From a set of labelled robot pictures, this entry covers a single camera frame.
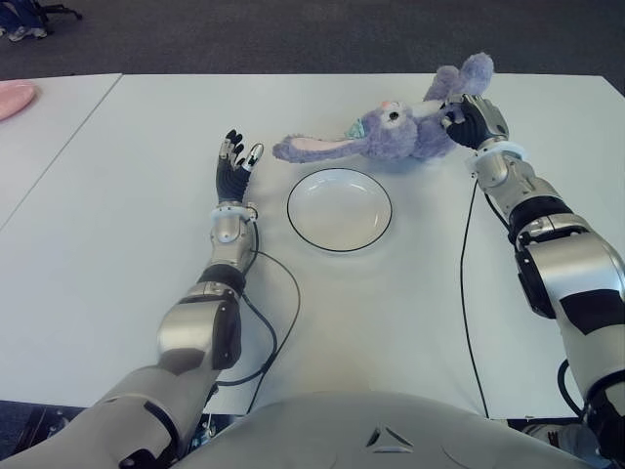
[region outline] floor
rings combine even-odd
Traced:
[[[43,40],[0,38],[0,80],[433,72],[484,50],[499,72],[602,75],[625,95],[622,0],[65,1],[84,20],[53,17]],[[0,459],[32,410],[0,402]]]

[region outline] purple plush toy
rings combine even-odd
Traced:
[[[384,102],[367,112],[346,133],[346,140],[327,142],[292,135],[273,147],[273,154],[293,163],[306,163],[351,154],[380,160],[398,160],[408,156],[428,159],[444,156],[456,145],[440,126],[449,109],[440,109],[451,95],[481,95],[490,83],[492,59],[484,53],[470,56],[458,70],[442,66],[423,103],[409,107],[398,102]]]

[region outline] white table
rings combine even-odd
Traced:
[[[162,316],[210,257],[215,157],[229,128],[269,147],[287,133],[338,137],[385,99],[418,101],[431,79],[124,76],[0,233],[0,375],[13,377],[0,399],[90,405],[126,372],[155,361]],[[535,169],[625,252],[623,98],[599,77],[533,75],[497,75],[487,96]],[[458,283],[472,186],[467,155],[458,149],[439,163],[390,170],[359,156],[290,165],[266,154],[250,198],[261,211],[262,248],[292,269],[303,309],[259,405],[372,389],[480,411]],[[366,250],[328,255],[288,224],[292,186],[332,166],[371,174],[393,201],[389,230]],[[570,415],[555,381],[559,332],[526,306],[511,246],[482,197],[466,269],[491,416]],[[259,259],[248,293],[281,337],[295,303],[288,277]],[[256,369],[270,348],[246,308],[243,321],[243,356],[224,379]],[[252,388],[223,389],[209,410],[243,412]]]
[[[120,77],[31,80],[37,86],[34,101],[0,121],[0,230]]]

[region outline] wire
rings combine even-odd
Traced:
[[[490,418],[488,413],[488,406],[486,405],[486,399],[484,398],[484,391],[481,388],[481,381],[479,380],[478,367],[476,366],[476,359],[473,356],[473,347],[471,346],[471,337],[469,336],[469,325],[467,322],[467,307],[465,305],[465,252],[467,251],[467,237],[469,236],[469,226],[471,224],[471,215],[473,213],[473,203],[476,199],[476,190],[478,189],[478,181],[473,186],[473,193],[471,195],[471,203],[469,204],[469,214],[467,215],[467,225],[465,227],[465,235],[462,240],[462,252],[460,254],[460,299],[462,301],[462,317],[465,322],[465,334],[467,336],[467,346],[469,348],[469,355],[471,356],[471,364],[473,365],[473,371],[476,375],[476,381],[478,382],[479,396],[481,397],[481,403],[484,407],[484,415],[486,418]]]
[[[244,378],[235,379],[232,381],[217,381],[215,383],[217,384],[217,386],[224,386],[224,387],[238,386],[240,384],[245,384],[248,381],[253,380],[257,376],[266,372],[267,369],[269,369],[269,366],[277,353],[277,336],[275,334],[275,329],[273,328],[269,320],[265,316],[263,316],[263,314],[258,310],[258,308],[254,305],[254,303],[252,303],[252,301],[249,299],[249,297],[245,293],[241,295],[241,298],[243,298],[243,301],[245,301],[245,303],[250,308],[250,310],[252,310],[252,312],[258,317],[259,320],[261,320],[261,322],[269,330],[271,334],[271,342],[272,342],[271,353],[269,357],[267,358],[267,360],[263,363],[263,365],[259,369],[254,371],[252,374],[249,374],[245,376]]]
[[[256,226],[256,222],[252,224],[252,228],[254,229],[254,238],[255,238],[254,251],[253,251],[254,256],[250,260],[250,263],[247,265],[247,267],[243,270],[244,275],[246,275],[249,272],[249,270],[252,268],[252,266],[256,262],[256,259],[258,258],[258,250],[260,247],[260,236],[258,233],[258,227]],[[259,369],[254,371],[252,374],[249,374],[243,378],[235,379],[232,381],[217,381],[215,383],[217,386],[222,386],[222,387],[238,386],[240,384],[244,384],[244,383],[247,383],[248,381],[253,380],[257,376],[265,372],[265,370],[270,365],[272,361],[272,357],[275,355],[275,352],[277,350],[277,336],[275,334],[275,329],[273,328],[269,320],[259,311],[259,309],[254,305],[254,303],[252,303],[252,300],[249,299],[249,297],[247,296],[245,292],[243,292],[243,294],[241,295],[241,298],[243,298],[243,301],[250,308],[250,310],[252,310],[252,313],[254,313],[257,316],[257,318],[261,320],[261,322],[265,325],[265,327],[270,332],[271,342],[272,342],[271,353],[269,357],[267,358],[267,360],[263,363],[263,365]]]
[[[277,348],[277,351],[271,358],[271,361],[270,362],[268,361],[269,364],[267,366],[267,369],[263,372],[261,379],[259,379],[258,384],[256,385],[256,391],[254,391],[254,396],[252,396],[252,401],[250,402],[250,406],[247,407],[247,413],[250,413],[252,411],[252,408],[254,407],[254,403],[256,402],[256,398],[258,396],[258,392],[261,389],[261,385],[263,384],[263,380],[265,379],[265,376],[267,376],[267,373],[270,371],[271,366],[275,362],[275,359],[277,358],[282,348],[284,347],[284,344],[286,344],[286,341],[291,335],[291,332],[293,331],[293,327],[295,326],[295,323],[297,322],[297,319],[300,316],[300,310],[302,309],[302,291],[300,290],[300,284],[295,279],[295,276],[291,273],[291,271],[289,271],[289,269],[284,264],[282,264],[280,261],[278,261],[274,257],[270,256],[266,252],[258,251],[258,253],[274,261],[279,267],[282,268],[284,272],[286,272],[291,277],[291,279],[293,280],[293,284],[295,285],[295,289],[297,290],[297,309],[295,310],[295,315],[293,316],[293,320],[291,320],[291,325],[286,331],[286,335],[282,339],[282,342],[280,343],[280,346]]]
[[[484,197],[486,197],[486,202],[488,202],[488,206],[490,207],[490,209],[492,210],[492,213],[494,213],[497,218],[499,219],[499,221],[501,222],[501,224],[506,227],[506,230],[509,232],[510,231],[510,225],[508,225],[508,222],[506,222],[506,220],[504,219],[504,217],[501,215],[501,213],[499,213],[499,210],[497,210],[495,208],[495,206],[492,203],[492,200],[490,199],[490,197],[488,196],[487,193],[484,193]]]
[[[571,398],[568,390],[566,389],[566,383],[564,383],[564,375],[566,374],[566,369],[568,368],[568,360],[564,360],[558,368],[558,389],[560,389],[560,394],[562,394],[562,398],[566,401],[570,409],[575,412],[575,415],[578,417],[582,417],[583,411],[581,408],[577,406],[575,401]]]
[[[259,391],[261,389],[261,385],[263,384],[263,381],[265,379],[265,376],[267,375],[268,371],[270,370],[271,366],[273,365],[273,362],[277,358],[278,354],[280,353],[280,351],[284,347],[284,344],[286,343],[287,339],[291,335],[291,331],[293,330],[293,327],[295,326],[295,322],[297,321],[297,319],[298,319],[298,317],[300,315],[300,310],[301,310],[301,307],[302,307],[302,292],[300,290],[299,283],[295,279],[295,276],[293,276],[291,271],[289,271],[289,269],[284,264],[282,264],[280,261],[278,261],[277,259],[272,257],[270,254],[267,254],[266,252],[263,252],[263,251],[261,251],[259,249],[259,247],[260,247],[260,237],[259,237],[258,227],[256,226],[256,223],[254,223],[252,225],[252,227],[254,228],[254,237],[255,237],[254,256],[252,257],[250,263],[245,268],[243,273],[247,274],[249,272],[249,270],[252,268],[252,266],[256,262],[256,259],[258,258],[259,254],[262,255],[262,256],[265,256],[268,259],[270,259],[271,261],[275,262],[293,280],[293,284],[295,285],[295,289],[297,290],[297,310],[295,312],[293,320],[291,321],[291,325],[289,326],[288,330],[286,331],[286,335],[284,336],[284,338],[282,339],[282,342],[280,343],[280,345],[278,347],[277,346],[277,335],[275,333],[275,329],[273,328],[273,326],[271,325],[269,320],[259,311],[259,309],[254,305],[254,303],[252,303],[252,301],[249,299],[249,297],[245,293],[243,293],[241,295],[241,298],[243,298],[243,301],[245,301],[245,303],[250,308],[250,310],[252,310],[252,312],[258,317],[259,320],[261,320],[261,322],[265,325],[265,327],[270,332],[270,334],[271,334],[271,341],[272,341],[271,353],[268,356],[268,358],[265,360],[263,365],[259,369],[254,371],[252,374],[249,374],[249,375],[247,375],[247,376],[245,376],[243,378],[232,380],[232,381],[217,381],[215,384],[217,386],[224,386],[224,387],[238,386],[238,385],[247,383],[249,381],[252,381],[253,379],[257,378],[258,376],[261,376],[261,379],[259,379],[259,381],[258,381],[258,383],[256,385],[256,389],[254,391],[254,395],[252,397],[252,401],[250,402],[250,405],[248,406],[246,413],[249,413],[252,410],[252,408],[254,406],[254,403],[256,401],[256,398],[258,396],[258,393],[259,393]]]

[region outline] plush bunny ear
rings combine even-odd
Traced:
[[[440,100],[444,101],[449,96],[449,91],[458,81],[458,68],[453,65],[445,65],[437,70],[434,81],[430,89],[423,97],[423,101]]]
[[[307,163],[322,159],[335,159],[363,152],[365,139],[347,139],[336,142],[290,135],[273,147],[273,155],[291,163]]]
[[[488,88],[493,71],[492,58],[484,52],[470,56],[462,64],[458,81],[451,89],[451,93],[481,95]]]

